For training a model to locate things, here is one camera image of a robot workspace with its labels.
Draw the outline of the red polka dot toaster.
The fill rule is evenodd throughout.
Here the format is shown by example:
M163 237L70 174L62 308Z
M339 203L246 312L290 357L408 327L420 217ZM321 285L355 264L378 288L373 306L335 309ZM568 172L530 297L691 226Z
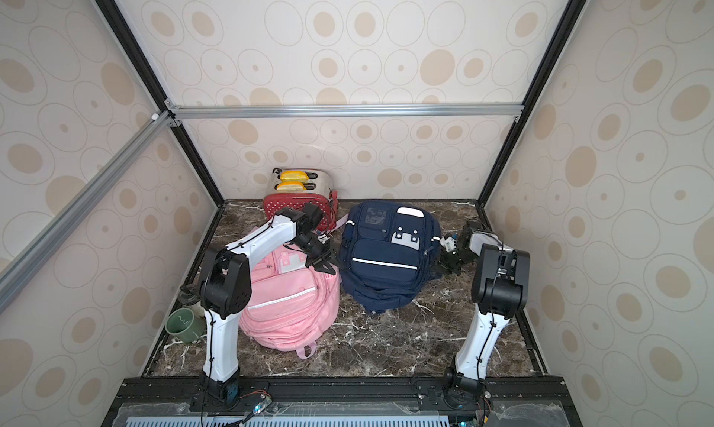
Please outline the red polka dot toaster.
M310 174L310 181L306 182L308 189L299 193L281 193L275 187L281 183L280 172L304 171ZM338 222L338 191L333 185L333 180L327 172L319 170L283 170L274 168L268 181L267 191L263 199L263 209L266 217L271 218L277 211L284 208L301 210L306 203L316 204L324 213L318 226L322 232L330 232L337 227Z

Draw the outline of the pink backpack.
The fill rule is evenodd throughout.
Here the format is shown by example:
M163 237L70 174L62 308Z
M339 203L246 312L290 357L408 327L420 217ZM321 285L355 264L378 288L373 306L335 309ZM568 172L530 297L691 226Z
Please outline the pink backpack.
M253 267L251 299L239 322L260 345L301 359L315 354L340 306L340 275L316 272L305 261L303 252L281 246Z

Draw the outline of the navy blue backpack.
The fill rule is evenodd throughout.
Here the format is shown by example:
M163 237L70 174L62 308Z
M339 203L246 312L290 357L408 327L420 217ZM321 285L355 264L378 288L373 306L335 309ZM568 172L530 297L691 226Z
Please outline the navy blue backpack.
M345 291L368 312L406 306L442 276L441 235L439 222L419 207L387 200L353 207L338 252Z

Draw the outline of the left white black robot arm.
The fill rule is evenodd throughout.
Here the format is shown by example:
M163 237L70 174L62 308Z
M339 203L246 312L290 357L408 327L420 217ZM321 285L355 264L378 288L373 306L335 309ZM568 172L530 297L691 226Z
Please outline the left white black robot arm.
M224 247L210 247L200 271L200 300L208 327L202 384L227 405L240 395L239 333L301 359L335 322L340 274L327 240L316 234L322 210L277 211L261 227Z

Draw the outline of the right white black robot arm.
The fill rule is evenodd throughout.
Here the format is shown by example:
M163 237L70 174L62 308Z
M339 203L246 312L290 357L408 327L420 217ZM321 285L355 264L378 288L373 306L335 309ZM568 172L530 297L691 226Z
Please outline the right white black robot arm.
M505 244L478 220L466 222L457 236L442 241L438 265L444 271L458 273L463 266L476 264L470 288L474 317L463 347L444 375L450 406L461 407L483 395L498 337L526 305L530 261L528 252Z

